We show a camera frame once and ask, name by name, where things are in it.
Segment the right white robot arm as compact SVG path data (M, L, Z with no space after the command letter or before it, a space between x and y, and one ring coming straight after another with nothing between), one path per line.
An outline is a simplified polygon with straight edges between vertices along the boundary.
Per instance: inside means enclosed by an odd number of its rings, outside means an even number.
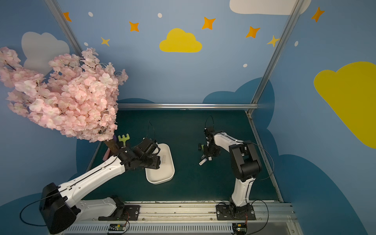
M221 149L230 154L231 169L236 178L230 206L234 213L240 213L249 207L249 195L257 175L262 171L262 164L255 144L238 140L225 132L205 128L206 144L200 145L203 151L200 165L220 155Z

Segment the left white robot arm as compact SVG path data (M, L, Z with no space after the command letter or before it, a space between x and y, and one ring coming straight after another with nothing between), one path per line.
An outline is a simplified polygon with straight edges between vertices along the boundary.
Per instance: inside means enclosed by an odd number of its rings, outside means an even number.
M81 176L57 186L43 188L39 211L50 234L58 234L71 226L82 212L77 204L90 192L107 181L138 167L158 169L161 164L161 145L143 151L125 147L99 166Z

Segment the white purple usb drive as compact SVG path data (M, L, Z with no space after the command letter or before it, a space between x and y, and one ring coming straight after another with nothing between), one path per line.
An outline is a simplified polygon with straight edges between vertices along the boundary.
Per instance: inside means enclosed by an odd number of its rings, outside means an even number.
M199 163L199 165L203 165L206 161L207 161L207 159L203 159L203 160Z

